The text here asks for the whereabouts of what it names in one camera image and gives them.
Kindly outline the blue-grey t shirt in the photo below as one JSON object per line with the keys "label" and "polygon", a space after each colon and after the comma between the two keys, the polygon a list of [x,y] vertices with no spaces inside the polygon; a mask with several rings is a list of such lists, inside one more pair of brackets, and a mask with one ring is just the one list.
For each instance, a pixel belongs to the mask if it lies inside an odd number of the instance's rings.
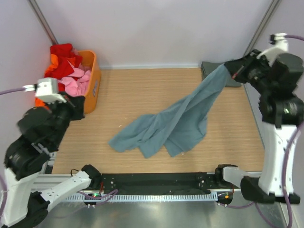
{"label": "blue-grey t shirt", "polygon": [[109,145],[117,152],[138,148],[145,158],[162,147],[171,157],[192,150],[206,136],[208,113],[229,75],[224,65],[218,66],[191,94],[157,114],[139,116]]}

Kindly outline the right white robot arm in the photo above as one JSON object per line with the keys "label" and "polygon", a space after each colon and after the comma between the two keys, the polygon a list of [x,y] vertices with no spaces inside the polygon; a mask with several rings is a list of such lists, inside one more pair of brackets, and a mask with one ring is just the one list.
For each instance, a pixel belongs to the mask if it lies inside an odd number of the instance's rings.
{"label": "right white robot arm", "polygon": [[292,171],[294,152],[304,120],[304,103],[294,94],[304,72],[303,60],[286,51],[273,54],[252,50],[232,72],[232,78],[249,83],[260,97],[258,108],[265,130],[264,165],[260,175],[222,164],[215,170],[219,188],[229,184],[240,188],[242,196],[255,203],[299,204],[294,192]]}

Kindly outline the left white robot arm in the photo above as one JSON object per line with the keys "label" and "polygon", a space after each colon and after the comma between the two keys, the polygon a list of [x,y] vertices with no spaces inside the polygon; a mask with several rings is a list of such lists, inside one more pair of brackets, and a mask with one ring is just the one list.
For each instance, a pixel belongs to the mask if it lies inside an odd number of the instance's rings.
{"label": "left white robot arm", "polygon": [[85,165],[66,181],[44,191],[32,191],[50,154],[57,152],[71,121],[84,118],[84,96],[61,94],[64,101],[29,109],[17,126],[21,136],[7,149],[6,187],[0,208],[4,228],[33,228],[62,200],[80,190],[96,190],[101,173]]}

